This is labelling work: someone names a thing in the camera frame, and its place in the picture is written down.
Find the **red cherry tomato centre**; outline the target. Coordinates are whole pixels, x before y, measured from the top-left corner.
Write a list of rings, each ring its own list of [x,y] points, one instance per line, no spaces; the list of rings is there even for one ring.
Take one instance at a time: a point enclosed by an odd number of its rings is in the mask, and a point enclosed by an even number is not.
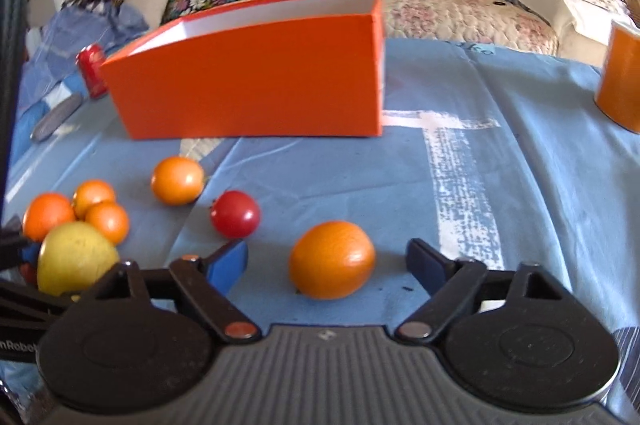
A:
[[[259,227],[262,211],[253,197],[230,190],[214,200],[209,217],[214,229],[227,239],[244,239]]]

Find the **mandarin with stem dot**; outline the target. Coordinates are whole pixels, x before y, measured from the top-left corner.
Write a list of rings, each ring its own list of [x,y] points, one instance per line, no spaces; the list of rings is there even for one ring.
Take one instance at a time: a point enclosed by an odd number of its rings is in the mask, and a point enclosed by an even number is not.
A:
[[[102,202],[115,202],[116,198],[114,188],[106,181],[90,179],[82,182],[76,188],[72,198],[75,216],[82,220],[93,205]]]

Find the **blue tablecloth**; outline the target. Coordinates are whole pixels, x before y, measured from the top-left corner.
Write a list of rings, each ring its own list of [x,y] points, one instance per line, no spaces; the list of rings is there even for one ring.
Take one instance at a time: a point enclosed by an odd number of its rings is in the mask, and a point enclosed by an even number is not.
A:
[[[639,139],[593,101],[593,67],[506,49],[398,39],[386,47],[378,138],[230,139],[206,156],[201,198],[158,203],[154,166],[175,140],[134,141],[110,100],[87,104],[13,166],[6,215],[82,180],[114,185],[131,217],[120,253],[143,268],[213,252],[209,203],[242,190],[262,208],[248,266],[230,297],[267,334],[223,357],[205,389],[157,412],[164,424],[512,424],[393,329],[426,301],[405,266],[413,237],[450,258],[546,267],[614,334],[623,360],[593,423],[637,423]],[[288,276],[298,240],[327,221],[367,233],[375,268],[334,301]]]

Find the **grey flat object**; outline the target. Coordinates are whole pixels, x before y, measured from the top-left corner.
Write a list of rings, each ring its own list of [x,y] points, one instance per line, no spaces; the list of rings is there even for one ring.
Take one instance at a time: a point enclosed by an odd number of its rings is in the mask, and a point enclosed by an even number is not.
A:
[[[56,104],[35,125],[30,135],[32,142],[40,143],[49,139],[78,110],[82,102],[84,102],[84,98],[80,93],[75,92]]]

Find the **blue striped cloth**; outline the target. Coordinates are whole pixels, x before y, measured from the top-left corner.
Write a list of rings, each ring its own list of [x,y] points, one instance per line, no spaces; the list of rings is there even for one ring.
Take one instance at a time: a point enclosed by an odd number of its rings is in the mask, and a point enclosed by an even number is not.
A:
[[[22,68],[10,162],[16,163],[32,146],[32,130],[55,105],[74,93],[88,98],[76,65],[82,48],[97,44],[110,54],[148,28],[143,15],[129,4],[109,6],[102,13],[78,7],[55,13],[43,29],[41,44]]]

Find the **orange cardboard box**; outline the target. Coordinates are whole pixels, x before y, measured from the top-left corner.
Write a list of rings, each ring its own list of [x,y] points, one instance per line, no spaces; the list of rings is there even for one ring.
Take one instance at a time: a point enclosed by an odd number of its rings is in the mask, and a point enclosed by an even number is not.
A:
[[[100,67],[129,137],[378,137],[382,0],[248,0],[172,21]]]

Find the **orange cup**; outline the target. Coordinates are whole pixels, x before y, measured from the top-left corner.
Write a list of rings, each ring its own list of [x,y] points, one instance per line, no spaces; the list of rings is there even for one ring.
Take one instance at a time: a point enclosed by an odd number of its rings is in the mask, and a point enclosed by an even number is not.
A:
[[[614,21],[594,103],[605,116],[633,133],[640,131],[639,59],[638,27]]]

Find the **red soda can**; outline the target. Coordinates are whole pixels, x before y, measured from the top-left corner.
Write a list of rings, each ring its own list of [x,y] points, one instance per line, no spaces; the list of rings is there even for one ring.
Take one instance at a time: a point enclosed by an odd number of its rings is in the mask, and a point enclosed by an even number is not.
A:
[[[101,65],[104,61],[105,55],[99,44],[88,44],[76,55],[76,66],[93,100],[107,94],[107,85],[101,74]]]

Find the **quilted sofa seat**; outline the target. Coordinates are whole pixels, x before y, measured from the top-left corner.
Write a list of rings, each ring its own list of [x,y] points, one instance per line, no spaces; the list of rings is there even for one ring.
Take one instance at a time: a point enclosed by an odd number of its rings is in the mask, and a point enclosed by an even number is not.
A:
[[[385,35],[555,55],[559,41],[542,18],[504,0],[382,0]]]

